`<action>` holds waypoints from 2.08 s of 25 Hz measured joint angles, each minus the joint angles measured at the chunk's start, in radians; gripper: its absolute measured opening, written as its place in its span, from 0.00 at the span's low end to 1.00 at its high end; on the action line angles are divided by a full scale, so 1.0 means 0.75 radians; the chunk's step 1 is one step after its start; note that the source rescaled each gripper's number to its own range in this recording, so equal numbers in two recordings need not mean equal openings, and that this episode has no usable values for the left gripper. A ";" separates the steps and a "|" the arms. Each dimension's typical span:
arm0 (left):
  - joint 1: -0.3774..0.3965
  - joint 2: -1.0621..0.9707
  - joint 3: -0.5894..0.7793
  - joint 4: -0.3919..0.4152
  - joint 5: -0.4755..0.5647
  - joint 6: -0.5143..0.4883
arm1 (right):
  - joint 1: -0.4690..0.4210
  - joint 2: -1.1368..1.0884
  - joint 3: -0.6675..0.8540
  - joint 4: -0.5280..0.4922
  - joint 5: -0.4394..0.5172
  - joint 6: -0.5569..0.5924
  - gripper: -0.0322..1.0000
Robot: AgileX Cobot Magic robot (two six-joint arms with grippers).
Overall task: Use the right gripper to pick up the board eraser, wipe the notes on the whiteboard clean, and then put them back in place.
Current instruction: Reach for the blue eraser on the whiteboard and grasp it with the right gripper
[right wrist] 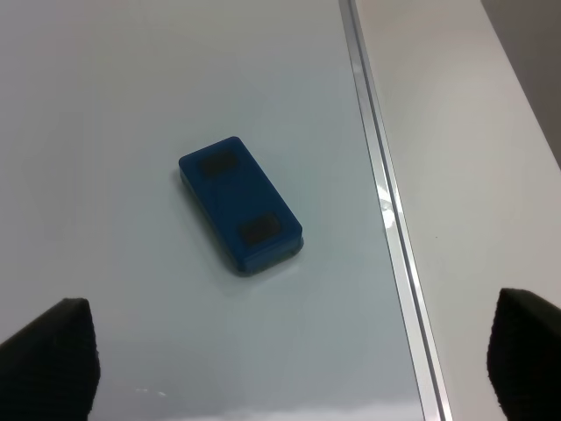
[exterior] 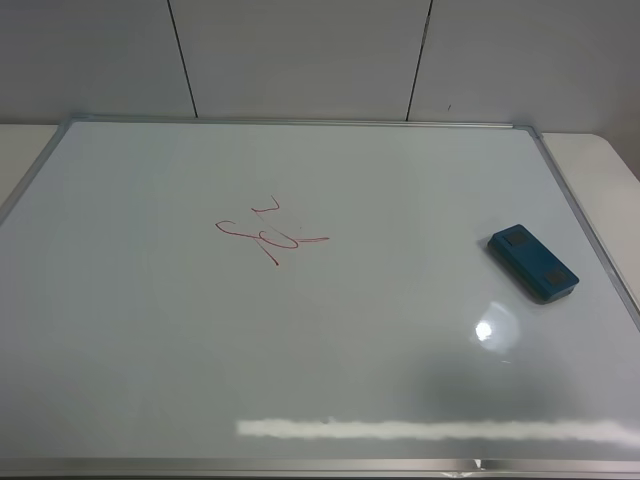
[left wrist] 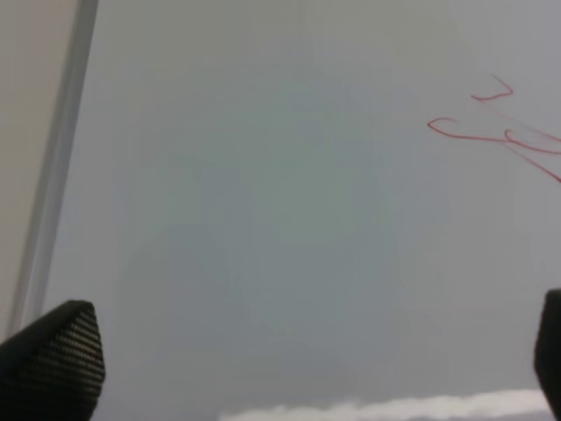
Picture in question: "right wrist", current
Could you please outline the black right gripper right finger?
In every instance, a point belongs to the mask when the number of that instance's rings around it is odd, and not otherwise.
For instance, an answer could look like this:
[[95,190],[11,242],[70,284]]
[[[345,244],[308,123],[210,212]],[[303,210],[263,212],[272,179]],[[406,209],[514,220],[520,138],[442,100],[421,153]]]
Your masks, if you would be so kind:
[[502,289],[486,368],[508,420],[559,420],[560,309],[525,289]]

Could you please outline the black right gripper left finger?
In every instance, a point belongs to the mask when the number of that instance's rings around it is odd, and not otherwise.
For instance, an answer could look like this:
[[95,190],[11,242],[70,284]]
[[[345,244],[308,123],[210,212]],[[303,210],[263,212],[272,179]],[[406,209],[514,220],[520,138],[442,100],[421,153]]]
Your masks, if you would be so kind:
[[1,419],[86,420],[100,377],[89,301],[65,298],[1,344]]

